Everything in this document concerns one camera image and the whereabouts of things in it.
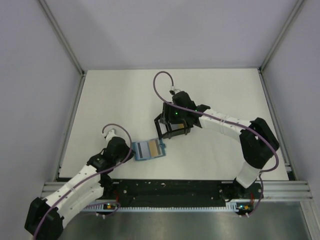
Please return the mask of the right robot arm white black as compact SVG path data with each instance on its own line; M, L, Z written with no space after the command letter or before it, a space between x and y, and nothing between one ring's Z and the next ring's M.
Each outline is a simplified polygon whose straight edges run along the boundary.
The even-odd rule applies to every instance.
M184 124L213 130L240 143L244 163L235 178L233 192L245 198L252 191L252 184L263 171L266 163L275 157L275 168L279 165L276 155L280 144L267 122L257 117L241 120L217 112L208 105L196 105L188 93L180 91L172 96L172 102L163 102L161 121L163 124Z

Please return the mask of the black striped card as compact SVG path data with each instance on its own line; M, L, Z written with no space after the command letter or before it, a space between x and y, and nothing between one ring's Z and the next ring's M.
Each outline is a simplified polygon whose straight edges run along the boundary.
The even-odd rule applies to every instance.
M146 141L138 142L136 144L136 149L138 160L146 160L150 157L150 151Z

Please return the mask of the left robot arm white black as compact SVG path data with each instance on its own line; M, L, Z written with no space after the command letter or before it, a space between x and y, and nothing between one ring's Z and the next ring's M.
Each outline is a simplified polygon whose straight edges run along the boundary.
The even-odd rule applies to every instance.
M35 240L57 240L68 223L93 201L114 191L109 174L133 157L132 144L113 136L98 154L54 193L29 205L24 228Z

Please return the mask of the blue leather card holder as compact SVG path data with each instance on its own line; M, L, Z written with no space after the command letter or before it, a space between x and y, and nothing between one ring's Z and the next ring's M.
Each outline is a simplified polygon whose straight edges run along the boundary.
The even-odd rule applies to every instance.
M158 138L132 143L134 160L138 162L164 157L166 155L165 148L166 145Z

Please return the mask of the gold credit card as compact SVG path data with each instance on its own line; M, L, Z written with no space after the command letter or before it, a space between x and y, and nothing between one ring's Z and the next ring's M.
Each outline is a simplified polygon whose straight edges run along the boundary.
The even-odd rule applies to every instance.
M150 156L152 158L155 158L161 155L161 148L160 148L159 141L157 139L150 140L148 145L149 145Z

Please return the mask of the black card tray box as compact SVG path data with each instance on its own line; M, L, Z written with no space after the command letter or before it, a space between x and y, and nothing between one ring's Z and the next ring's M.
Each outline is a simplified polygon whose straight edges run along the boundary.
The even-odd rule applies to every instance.
M177 125L177 124L162 123L162 115L161 114L159 114L154 119L154 124L155 124L158 138L160 140L171 139L173 137L181 136L181 135L187 135L191 132L191 129L192 129L192 126L187 126L185 123L183 123L184 128L182 128L182 129L175 129L175 125Z

